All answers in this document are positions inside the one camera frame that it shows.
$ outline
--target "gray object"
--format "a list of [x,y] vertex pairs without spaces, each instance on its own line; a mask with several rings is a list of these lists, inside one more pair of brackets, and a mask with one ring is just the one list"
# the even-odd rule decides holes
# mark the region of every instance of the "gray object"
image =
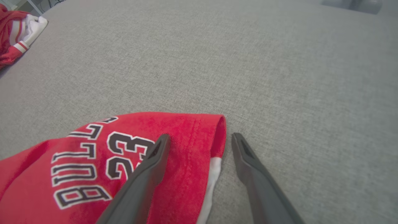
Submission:
[[145,224],[152,196],[162,181],[170,151],[170,136],[163,134],[142,163],[98,218],[96,224]]
[[304,224],[240,133],[232,134],[236,172],[245,184],[255,224]]
[[224,114],[208,224],[250,223],[233,132],[307,224],[396,224],[398,19],[294,0],[68,0],[0,74],[0,158],[109,116]]
[[333,6],[370,14],[377,14],[382,7],[382,0],[323,0],[325,6]]

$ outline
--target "white trim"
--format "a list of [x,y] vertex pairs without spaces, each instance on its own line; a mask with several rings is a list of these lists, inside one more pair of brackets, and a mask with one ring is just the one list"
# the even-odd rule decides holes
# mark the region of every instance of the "white trim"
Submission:
[[109,159],[106,160],[106,172],[105,172],[106,176],[107,176],[110,180],[120,180],[120,179],[122,178],[122,173],[123,173],[123,172],[120,171],[120,170],[118,170],[118,168],[119,168],[119,165],[121,165],[122,168],[123,168],[124,174],[126,175],[126,181],[127,181],[127,180],[129,179],[129,174],[127,173],[126,166],[125,166],[123,163],[119,163],[119,162],[116,163],[116,173],[119,175],[118,177],[111,177],[111,176],[109,175],[109,162],[110,162],[112,159],[114,159],[114,158],[119,158],[119,159],[123,159],[123,160],[128,161],[128,162],[130,163],[131,172],[134,172],[133,163],[131,162],[131,160],[130,160],[129,158],[124,158],[124,157],[120,157],[120,156],[113,156],[113,157],[111,157],[111,158],[109,158]]
[[102,119],[102,120],[100,120],[100,121],[97,121],[97,122],[95,122],[95,123],[105,123],[105,124],[109,124],[109,123],[112,123],[112,122],[114,122],[114,121],[117,121],[119,118],[118,117],[110,117],[110,118],[105,118],[105,119]]
[[[103,125],[101,125],[101,124],[88,124],[85,128],[89,129],[91,131],[90,132],[77,132],[77,131],[74,131],[74,132],[69,133],[69,135],[67,137],[71,137],[71,138],[86,138],[88,140],[97,140],[98,136],[101,134]],[[99,128],[98,133],[95,136],[93,136],[93,134],[97,130],[97,128]]]
[[[58,159],[62,158],[86,158],[86,159],[96,159],[96,151],[97,151],[97,145],[96,143],[88,143],[88,142],[82,142],[80,143],[80,148],[81,149],[86,149],[86,151],[63,151],[63,152],[56,152],[54,153],[51,163],[55,163],[58,161]],[[90,149],[93,149],[93,157],[90,157]]]
[[[80,201],[76,201],[76,202],[74,202],[74,203],[67,204],[66,206],[62,206],[61,202],[59,201],[59,199],[58,199],[58,197],[57,197],[57,193],[58,193],[58,192],[66,191],[66,190],[69,190],[69,189],[76,189],[76,191],[79,192],[79,190],[80,190],[81,188],[83,188],[83,187],[97,187],[97,188],[101,189],[102,192],[103,192],[108,198],[95,198],[95,199],[92,199],[92,198],[89,198],[88,195],[86,195],[87,198],[88,198],[88,200],[80,200]],[[59,189],[59,190],[57,190],[57,191],[54,192],[53,197],[54,197],[55,202],[57,203],[57,205],[58,205],[58,207],[59,207],[60,209],[70,208],[70,207],[72,207],[72,206],[74,206],[74,205],[76,205],[76,204],[82,204],[82,203],[86,203],[86,202],[92,202],[92,201],[98,201],[98,200],[103,200],[103,201],[112,200],[112,196],[111,196],[102,186],[100,186],[100,185],[79,185],[79,186],[73,186],[73,187],[67,187],[67,188]]]
[[216,185],[217,179],[220,176],[220,172],[221,158],[210,158],[209,179],[207,181],[206,194],[205,198],[203,199],[202,209],[200,210],[196,224],[206,224],[211,210],[214,187]]
[[26,52],[25,48],[23,48],[19,43],[20,43],[20,42],[16,43],[16,44],[14,45],[14,47],[15,47],[16,49],[18,49],[20,52],[25,53],[25,52]]
[[[67,196],[68,196],[68,195],[72,195],[72,194],[77,194],[78,197],[77,197],[77,198],[68,199]],[[65,195],[64,200],[65,200],[66,202],[70,202],[70,201],[72,201],[72,200],[82,199],[82,198],[83,198],[83,195],[82,195],[80,192],[73,192],[73,191],[72,191],[70,194],[66,194],[66,195]]]
[[[144,153],[138,152],[138,147],[144,148]],[[134,150],[135,150],[136,152],[138,152],[138,154],[140,155],[140,160],[141,160],[141,161],[143,160],[142,156],[145,156],[145,155],[146,155],[146,150],[147,150],[147,149],[148,149],[148,147],[147,147],[147,146],[144,146],[144,145],[139,145],[139,144],[135,144],[135,145],[134,145]]]
[[23,41],[19,41],[18,43],[23,44],[28,50],[29,50],[29,45]]
[[[135,136],[135,137],[133,137],[132,135],[129,135],[129,134],[126,134],[126,133],[121,133],[121,132],[113,131],[112,133],[110,133],[110,134],[108,135],[108,138],[106,139],[106,145],[108,146],[109,151],[111,151],[113,154],[124,155],[124,151],[126,151],[126,152],[137,153],[137,145],[138,145],[138,144],[134,144],[134,150],[131,150],[131,149],[127,149],[127,143],[128,143],[128,142],[116,140],[116,141],[115,141],[116,149],[120,150],[121,152],[120,152],[120,153],[119,153],[119,152],[114,152],[114,151],[111,149],[111,145],[110,145],[111,137],[112,137],[114,134],[118,134],[118,135],[121,135],[121,136],[129,137],[129,138],[130,138],[130,141],[133,141],[134,139],[141,139],[141,140],[149,141],[149,142],[152,142],[153,144],[155,144],[154,141],[152,141],[152,140],[150,140],[150,139],[147,139],[147,138],[142,138],[142,137],[140,137],[140,136]],[[118,146],[119,143],[123,145],[123,148],[120,148],[120,147]],[[144,145],[138,145],[138,146],[140,146],[140,147],[142,147],[142,148],[145,148],[145,149],[144,149],[144,153],[139,153],[139,155],[140,155],[140,160],[142,160],[142,156],[146,154],[146,150],[148,149],[148,147],[146,147],[146,146],[144,146]]]
[[[67,166],[71,166],[71,165],[72,166],[87,166],[87,168],[64,168],[64,169],[54,171],[54,168],[67,167]],[[64,171],[87,171],[87,174],[70,173],[70,174],[65,174],[65,175],[59,175],[60,172],[64,172]],[[53,187],[56,187],[62,183],[71,182],[71,181],[94,181],[97,179],[97,168],[94,164],[64,163],[64,164],[55,165],[55,166],[51,167],[51,176],[53,176],[51,178]],[[55,182],[57,179],[62,179],[65,177],[74,177],[74,176],[76,176],[76,178],[60,180],[57,183]]]

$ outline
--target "red cloth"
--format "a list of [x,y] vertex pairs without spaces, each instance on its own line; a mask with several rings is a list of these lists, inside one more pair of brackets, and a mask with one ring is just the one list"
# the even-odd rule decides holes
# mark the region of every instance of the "red cloth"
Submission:
[[120,115],[2,160],[0,223],[95,223],[126,181],[129,161],[134,169],[162,134],[171,137],[170,152],[147,223],[196,223],[210,158],[224,152],[222,115]]
[[22,56],[22,52],[10,45],[10,33],[13,20],[23,20],[29,14],[23,11],[8,11],[0,4],[0,69],[12,65]]

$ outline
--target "stitching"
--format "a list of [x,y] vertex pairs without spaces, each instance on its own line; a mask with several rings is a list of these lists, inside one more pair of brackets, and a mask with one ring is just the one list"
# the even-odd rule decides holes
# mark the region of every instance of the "stitching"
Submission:
[[[188,175],[188,178],[190,178],[192,176],[192,172],[191,172],[191,149],[192,149],[192,145],[193,145],[193,137],[196,135],[196,130],[197,128],[200,126],[200,122],[197,121],[197,119],[194,120],[193,122],[193,127],[192,127],[192,131],[191,131],[191,136],[189,137],[189,144],[188,144],[188,150],[187,150],[187,156],[186,156],[186,166],[184,167],[185,173],[182,177],[182,181],[184,181],[186,179],[186,176]],[[178,199],[185,197],[187,189],[189,188],[190,185],[185,185],[181,187],[181,193],[178,194]],[[169,217],[171,218],[176,218],[175,214],[177,211],[181,211],[181,208],[183,206],[183,204],[180,204],[178,207],[175,207],[173,209],[173,212],[171,213],[171,215]],[[174,223],[174,221],[172,219],[169,219],[167,223]]]

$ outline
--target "white fabric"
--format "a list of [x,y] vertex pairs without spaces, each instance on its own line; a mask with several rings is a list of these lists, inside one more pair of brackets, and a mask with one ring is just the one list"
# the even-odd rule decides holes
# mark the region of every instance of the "white fabric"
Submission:
[[26,20],[26,30],[22,40],[30,46],[46,28],[48,21],[42,16],[36,17],[32,15],[27,15],[24,20]]
[[16,49],[18,49],[20,52],[22,52],[22,53],[25,53],[25,51],[27,51],[27,49],[29,49],[29,46],[25,43],[25,42],[23,42],[23,41],[20,41],[20,42],[18,42],[18,43],[16,43],[15,45],[14,45],[14,47],[16,48]]
[[10,34],[10,44],[20,52],[25,53],[33,41],[35,41],[44,28],[46,28],[47,24],[47,19],[41,16],[37,17],[32,15],[27,15],[22,21],[13,21]]
[[202,209],[199,213],[199,217],[198,220],[196,221],[196,224],[205,224],[207,218],[209,217],[212,205],[214,186],[216,185],[220,172],[221,172],[221,158],[220,157],[210,158],[209,179],[207,181],[205,199],[203,200]]

